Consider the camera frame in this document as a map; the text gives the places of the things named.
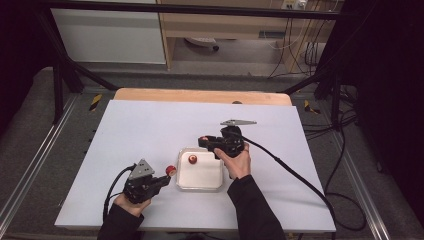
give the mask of white table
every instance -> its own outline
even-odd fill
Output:
[[[55,225],[99,229],[103,202],[116,175],[141,158],[156,177],[176,164],[178,152],[196,147],[202,135],[220,136],[220,122],[255,120],[241,126],[244,136],[266,147],[322,191],[299,116],[292,106],[112,100],[81,165]],[[262,150],[251,146],[252,175],[287,232],[333,232],[330,212],[321,199]],[[175,184],[162,188],[143,212],[144,231],[229,231],[236,213],[226,191],[224,172],[217,193],[183,192]],[[124,186],[128,174],[118,181]]]

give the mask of clear plastic container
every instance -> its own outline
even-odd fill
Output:
[[[184,148],[178,154],[177,185],[184,191],[217,192],[223,185],[223,162],[205,148]]]

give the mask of black stand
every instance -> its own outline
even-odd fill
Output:
[[[216,6],[195,6],[195,5],[168,5],[168,4],[141,4],[141,3],[111,3],[111,2],[90,2],[90,1],[61,1],[61,0],[26,0],[32,6],[32,14],[41,27],[41,32],[47,36],[53,48],[55,68],[55,98],[56,111],[55,122],[63,112],[63,94],[61,92],[61,79],[69,86],[71,92],[81,92],[84,85],[77,73],[85,75],[91,80],[99,83],[109,90],[117,90],[119,87],[108,83],[104,79],[96,76],[89,70],[74,62],[67,54],[59,34],[53,29],[46,18],[46,11],[50,8],[59,9],[82,9],[98,11],[124,11],[124,12],[155,12],[155,13],[185,13],[185,14],[209,14],[209,15],[230,15],[230,16],[252,16],[252,17],[272,17],[272,18],[301,18],[301,19],[322,19],[347,21],[356,19],[355,13],[345,12],[314,12],[314,11],[289,11],[281,9],[262,8],[239,8],[239,7],[216,7]]]
[[[47,36],[49,44],[53,49],[53,58],[57,63],[53,66],[55,93],[55,117],[53,123],[56,124],[63,114],[64,107],[62,79],[69,87],[69,91],[74,93],[80,93],[84,90],[84,85],[77,73],[88,77],[89,79],[95,81],[96,83],[104,86],[109,90],[116,91],[119,89],[119,87],[107,82],[86,68],[80,66],[68,56],[60,37],[56,34],[46,17],[46,10],[48,9],[37,6],[36,4],[31,6],[32,14],[38,21],[42,33]]]
[[[331,107],[331,123],[332,126],[339,131],[340,122],[338,119],[339,105],[340,105],[340,86],[342,84],[342,72],[348,66],[350,57],[358,51],[361,47],[361,41],[364,39],[364,33],[362,25],[365,24],[367,17],[374,10],[377,2],[375,0],[371,7],[365,4],[364,1],[346,1],[343,5],[341,13],[357,11],[358,16],[361,16],[360,21],[343,21],[336,22],[333,32],[330,35],[326,49],[324,50],[323,57],[326,54],[327,48],[327,62],[320,64],[317,67],[315,74],[302,82],[277,93],[292,94],[298,90],[308,86],[311,83],[319,82],[317,89],[315,90],[315,97],[317,99],[324,99],[328,94],[332,92],[332,107]]]

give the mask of red object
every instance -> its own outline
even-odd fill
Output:
[[[190,156],[188,157],[188,161],[189,161],[191,164],[195,164],[195,163],[197,162],[197,156],[196,156],[196,155],[190,155]]]
[[[167,168],[166,168],[166,175],[168,175],[168,176],[170,176],[170,177],[172,177],[172,176],[174,176],[175,175],[175,173],[177,173],[177,169],[174,167],[174,166],[172,166],[172,165],[169,165]]]

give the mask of human hand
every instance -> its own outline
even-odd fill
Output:
[[[247,176],[251,173],[250,171],[250,154],[249,154],[249,144],[244,143],[243,151],[235,158],[229,157],[219,148],[214,149],[215,154],[224,161],[225,166],[230,173],[231,179],[239,178],[241,179],[244,176]]]
[[[152,199],[148,199],[142,203],[134,204],[130,202],[130,200],[125,196],[125,194],[121,193],[118,195],[118,197],[115,198],[113,203],[120,206],[125,211],[129,212],[130,214],[140,217],[141,212],[150,205],[152,202]]]

